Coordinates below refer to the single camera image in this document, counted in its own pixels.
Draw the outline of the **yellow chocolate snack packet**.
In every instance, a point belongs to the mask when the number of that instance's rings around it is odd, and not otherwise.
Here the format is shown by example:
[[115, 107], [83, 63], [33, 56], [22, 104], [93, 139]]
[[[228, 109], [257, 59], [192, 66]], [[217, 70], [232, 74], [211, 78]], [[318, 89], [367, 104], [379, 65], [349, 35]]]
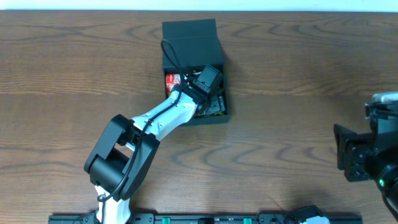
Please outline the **yellow chocolate snack packet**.
[[213, 96], [210, 101], [209, 107], [199, 113], [196, 113], [196, 117], [207, 117], [207, 116], [222, 116], [224, 115], [225, 103], [222, 95]]

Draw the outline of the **red Pringles can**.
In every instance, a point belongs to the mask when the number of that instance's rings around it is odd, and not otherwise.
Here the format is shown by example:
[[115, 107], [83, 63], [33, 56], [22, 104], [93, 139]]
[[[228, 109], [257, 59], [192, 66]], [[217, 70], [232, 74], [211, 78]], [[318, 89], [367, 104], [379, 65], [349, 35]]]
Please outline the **red Pringles can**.
[[175, 85], [181, 84], [180, 75], [177, 73], [168, 73], [165, 76], [165, 87], [167, 96], [170, 96]]

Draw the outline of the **dark green box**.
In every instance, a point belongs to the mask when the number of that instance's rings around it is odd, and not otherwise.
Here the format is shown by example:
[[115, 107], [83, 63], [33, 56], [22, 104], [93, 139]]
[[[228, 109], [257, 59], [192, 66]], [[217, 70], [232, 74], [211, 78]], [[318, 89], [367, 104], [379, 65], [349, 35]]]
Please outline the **dark green box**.
[[[192, 75], [194, 72], [202, 71], [206, 65], [211, 65], [224, 73], [223, 49], [217, 35], [214, 19], [163, 22], [162, 35], [165, 40], [170, 42], [165, 47], [166, 51], [175, 50], [184, 73]], [[225, 80], [218, 87], [217, 95], [221, 93], [226, 103], [225, 115], [193, 117], [184, 125], [227, 123], [230, 115]]]

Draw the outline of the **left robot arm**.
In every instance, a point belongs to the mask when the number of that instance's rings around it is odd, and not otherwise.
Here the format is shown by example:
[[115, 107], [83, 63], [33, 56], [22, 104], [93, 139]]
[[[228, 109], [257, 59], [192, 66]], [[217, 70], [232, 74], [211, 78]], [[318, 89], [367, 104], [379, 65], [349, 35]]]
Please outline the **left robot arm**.
[[84, 165], [98, 194], [96, 223], [127, 223], [129, 200], [147, 175], [160, 141], [221, 95], [221, 90], [205, 93], [183, 84], [140, 116], [118, 114], [110, 120]]

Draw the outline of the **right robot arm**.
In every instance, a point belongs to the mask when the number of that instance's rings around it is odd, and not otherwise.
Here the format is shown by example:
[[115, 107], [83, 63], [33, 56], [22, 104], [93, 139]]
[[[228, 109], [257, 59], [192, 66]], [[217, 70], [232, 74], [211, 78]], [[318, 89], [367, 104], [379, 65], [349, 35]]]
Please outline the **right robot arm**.
[[397, 132], [356, 133], [342, 125], [333, 127], [337, 168], [349, 182], [372, 180], [382, 200], [397, 218]]

